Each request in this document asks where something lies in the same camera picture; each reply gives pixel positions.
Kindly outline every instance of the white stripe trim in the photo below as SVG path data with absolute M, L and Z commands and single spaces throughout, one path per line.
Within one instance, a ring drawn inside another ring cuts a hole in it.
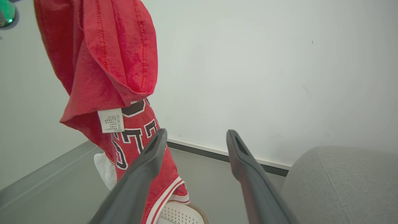
M 180 202 L 185 204 L 185 202 L 189 201 L 189 194 L 185 196 L 171 195 L 171 197 L 167 201 L 173 200 L 174 202 Z
M 169 187 L 163 192 L 163 194 L 157 199 L 153 207 L 151 208 L 148 218 L 146 219 L 146 224 L 151 224 L 152 220 L 154 224 L 158 221 L 159 215 L 162 212 L 163 207 L 166 205 L 168 202 L 168 199 L 172 196 L 173 192 L 177 189 L 178 186 L 184 184 L 184 181 L 181 181 L 181 177 L 177 177 L 170 185 Z
M 179 139 L 171 138 L 171 137 L 168 137 L 167 141 L 172 142 L 172 143 L 176 143 L 176 144 L 179 144 L 179 145 L 185 145 L 185 146 L 192 147 L 192 148 L 195 148 L 195 149 L 200 149 L 200 150 L 204 150 L 204 151 L 213 152 L 213 153 L 217 153 L 217 154 L 228 156 L 228 151 L 222 150 L 222 149 L 216 149 L 216 148 L 213 148 L 213 147 L 209 147 L 209 146 L 205 146 L 205 145 L 199 145 L 199 144 L 196 144 L 196 143 L 193 143 L 193 142 L 183 141 L 183 140 L 179 140 Z M 292 167 L 292 165 L 290 165 L 290 164 L 280 163 L 280 162 L 277 162 L 277 161 L 272 161 L 272 160 L 258 158 L 258 157 L 254 157 L 254 158 L 260 164 L 264 164 L 264 165 L 268 165 L 268 166 L 272 166 L 272 167 L 276 167 L 276 168 L 290 170 L 290 168 Z

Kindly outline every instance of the white care tag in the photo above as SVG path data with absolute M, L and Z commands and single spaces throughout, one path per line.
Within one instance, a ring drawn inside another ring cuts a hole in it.
M 122 109 L 99 110 L 102 133 L 124 132 Z

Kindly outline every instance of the red shorts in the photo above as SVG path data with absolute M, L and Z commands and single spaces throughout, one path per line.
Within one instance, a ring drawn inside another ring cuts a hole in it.
M 118 180 L 160 128 L 147 99 L 132 102 L 129 107 L 122 108 L 122 113 L 125 131 L 104 134 L 109 136 L 109 145 L 103 147 L 107 157 L 116 166 Z M 149 188 L 142 223 L 156 223 L 168 201 L 189 203 L 185 182 L 179 177 L 167 146 L 160 173 Z

